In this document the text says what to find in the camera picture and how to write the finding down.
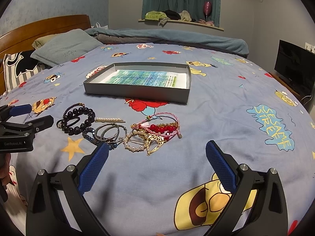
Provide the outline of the person left hand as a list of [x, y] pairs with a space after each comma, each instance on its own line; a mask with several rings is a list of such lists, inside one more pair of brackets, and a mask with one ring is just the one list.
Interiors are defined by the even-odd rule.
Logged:
[[0, 178], [3, 186], [6, 186], [10, 182], [10, 175], [9, 175], [9, 167], [11, 161], [11, 154], [7, 153], [5, 155], [5, 162], [4, 165], [0, 169]]

